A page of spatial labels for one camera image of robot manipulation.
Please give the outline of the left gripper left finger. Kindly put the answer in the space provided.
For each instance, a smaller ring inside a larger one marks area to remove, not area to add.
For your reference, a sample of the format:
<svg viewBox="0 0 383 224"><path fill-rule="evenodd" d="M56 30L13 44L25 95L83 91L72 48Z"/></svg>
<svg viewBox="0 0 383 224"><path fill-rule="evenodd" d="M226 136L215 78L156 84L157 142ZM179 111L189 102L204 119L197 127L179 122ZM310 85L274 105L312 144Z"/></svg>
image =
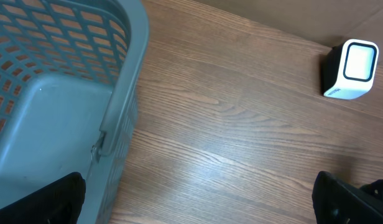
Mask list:
<svg viewBox="0 0 383 224"><path fill-rule="evenodd" d="M1 224L76 224L85 201L86 182L72 172L0 209Z"/></svg>

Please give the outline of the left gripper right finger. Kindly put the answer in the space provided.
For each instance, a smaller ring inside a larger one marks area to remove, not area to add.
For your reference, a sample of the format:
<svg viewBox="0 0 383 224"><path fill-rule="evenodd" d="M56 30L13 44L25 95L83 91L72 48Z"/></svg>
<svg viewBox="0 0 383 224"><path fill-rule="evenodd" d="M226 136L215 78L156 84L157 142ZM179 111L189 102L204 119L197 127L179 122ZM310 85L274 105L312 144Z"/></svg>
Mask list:
<svg viewBox="0 0 383 224"><path fill-rule="evenodd" d="M312 201L317 224L383 224L383 202L326 171L316 177Z"/></svg>

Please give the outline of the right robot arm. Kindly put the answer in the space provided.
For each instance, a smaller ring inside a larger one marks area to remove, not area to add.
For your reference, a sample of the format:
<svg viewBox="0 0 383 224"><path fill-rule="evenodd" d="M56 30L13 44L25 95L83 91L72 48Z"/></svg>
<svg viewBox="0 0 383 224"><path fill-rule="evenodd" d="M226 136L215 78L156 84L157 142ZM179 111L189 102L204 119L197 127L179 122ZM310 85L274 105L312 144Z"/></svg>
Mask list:
<svg viewBox="0 0 383 224"><path fill-rule="evenodd" d="M360 189L383 202L383 179L377 180L371 184L363 185Z"/></svg>

